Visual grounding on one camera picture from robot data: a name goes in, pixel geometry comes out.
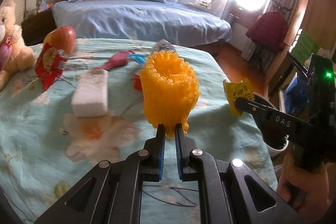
white block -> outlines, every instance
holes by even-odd
[[[108,72],[103,69],[82,72],[71,106],[77,118],[108,113]]]

apple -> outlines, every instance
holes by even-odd
[[[76,32],[71,26],[62,26],[48,33],[43,40],[58,50],[64,50],[66,55],[72,54],[75,47]]]

bed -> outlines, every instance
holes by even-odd
[[[225,21],[232,0],[224,0],[216,15],[187,7],[179,0],[158,3],[145,0],[55,0],[57,27],[70,25],[77,38],[139,39],[192,47],[231,39]]]
[[[11,78],[0,93],[0,186],[22,223],[33,223],[99,160],[124,160],[155,135],[143,114],[142,93],[132,85],[139,70],[135,62],[109,72],[110,115],[99,139],[83,138],[71,109],[83,70],[102,65],[120,50],[148,54],[152,46],[136,40],[77,39],[63,76],[46,92],[33,69]],[[36,56],[41,48],[32,46]],[[222,86],[226,75],[207,52],[176,48],[197,72],[201,91],[189,115],[188,135],[216,159],[242,159],[275,189],[273,165],[252,116],[230,114]],[[162,181],[144,186],[141,223],[199,222],[197,184],[179,180],[175,142],[168,139]]]

red jacket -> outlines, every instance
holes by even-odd
[[[285,48],[283,43],[288,31],[288,25],[280,11],[263,14],[246,32],[257,46],[263,46],[271,52],[281,52]]]

nightstand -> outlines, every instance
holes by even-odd
[[[43,43],[46,35],[56,29],[51,9],[28,17],[21,25],[22,37],[27,46]]]

